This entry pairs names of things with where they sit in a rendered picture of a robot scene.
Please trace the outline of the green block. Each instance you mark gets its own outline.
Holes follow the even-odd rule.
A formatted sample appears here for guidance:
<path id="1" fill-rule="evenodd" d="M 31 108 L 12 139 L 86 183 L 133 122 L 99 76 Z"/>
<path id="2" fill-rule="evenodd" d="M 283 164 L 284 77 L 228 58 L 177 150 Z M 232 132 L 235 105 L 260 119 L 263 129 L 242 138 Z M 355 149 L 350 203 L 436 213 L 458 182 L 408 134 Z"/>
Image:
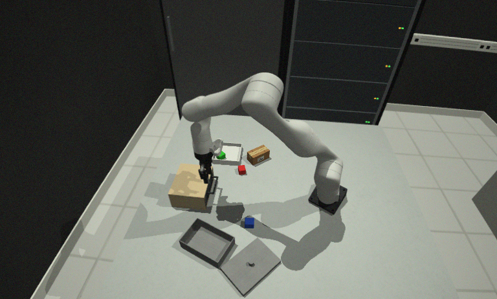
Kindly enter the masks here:
<path id="1" fill-rule="evenodd" d="M 217 159 L 220 159 L 220 160 L 223 160 L 224 158 L 226 158 L 226 155 L 223 151 L 221 151 L 221 154 L 220 156 L 216 157 Z"/>

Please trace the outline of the blue block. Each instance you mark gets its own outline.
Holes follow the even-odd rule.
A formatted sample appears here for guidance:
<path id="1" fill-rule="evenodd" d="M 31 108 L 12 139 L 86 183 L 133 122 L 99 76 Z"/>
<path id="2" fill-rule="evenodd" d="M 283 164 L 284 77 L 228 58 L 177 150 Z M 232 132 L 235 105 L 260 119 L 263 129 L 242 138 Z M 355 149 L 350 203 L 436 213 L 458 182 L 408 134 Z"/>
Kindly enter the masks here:
<path id="1" fill-rule="evenodd" d="M 254 218 L 251 217 L 245 218 L 245 228 L 254 228 Z"/>

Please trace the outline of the brown cardboard box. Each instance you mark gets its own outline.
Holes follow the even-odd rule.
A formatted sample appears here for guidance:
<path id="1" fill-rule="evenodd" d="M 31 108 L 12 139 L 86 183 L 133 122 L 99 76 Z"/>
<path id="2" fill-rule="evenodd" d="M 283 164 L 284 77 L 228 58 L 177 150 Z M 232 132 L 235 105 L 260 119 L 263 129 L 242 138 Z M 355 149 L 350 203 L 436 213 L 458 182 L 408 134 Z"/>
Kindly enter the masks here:
<path id="1" fill-rule="evenodd" d="M 262 145 L 247 152 L 247 160 L 255 165 L 269 158 L 270 150 Z"/>

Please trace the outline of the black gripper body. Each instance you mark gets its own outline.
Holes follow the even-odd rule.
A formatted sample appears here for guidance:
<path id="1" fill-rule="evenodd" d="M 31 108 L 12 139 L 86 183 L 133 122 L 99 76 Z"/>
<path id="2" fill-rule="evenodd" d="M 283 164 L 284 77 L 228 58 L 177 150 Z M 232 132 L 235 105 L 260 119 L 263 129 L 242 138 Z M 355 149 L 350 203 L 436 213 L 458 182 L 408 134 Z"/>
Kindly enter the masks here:
<path id="1" fill-rule="evenodd" d="M 200 161 L 201 166 L 202 164 L 204 164 L 204 169 L 207 169 L 207 161 L 209 161 L 209 159 L 211 159 L 214 156 L 212 152 L 203 155 L 194 152 L 194 155 L 195 158 Z"/>

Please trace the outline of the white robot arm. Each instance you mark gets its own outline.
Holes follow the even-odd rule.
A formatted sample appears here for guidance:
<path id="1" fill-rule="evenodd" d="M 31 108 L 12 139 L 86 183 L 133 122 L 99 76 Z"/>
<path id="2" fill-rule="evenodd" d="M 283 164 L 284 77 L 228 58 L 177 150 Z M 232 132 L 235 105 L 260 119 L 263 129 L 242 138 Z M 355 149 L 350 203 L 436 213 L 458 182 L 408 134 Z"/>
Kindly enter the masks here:
<path id="1" fill-rule="evenodd" d="M 212 142 L 211 117 L 227 114 L 241 104 L 249 116 L 275 134 L 297 156 L 316 156 L 317 195 L 324 204 L 332 204 L 339 198 L 343 161 L 306 122 L 285 120 L 278 114 L 282 94 L 283 82 L 274 74 L 261 72 L 229 89 L 186 102 L 182 115 L 194 122 L 190 127 L 193 150 L 200 155 L 212 152 L 220 156 L 223 139 Z"/>

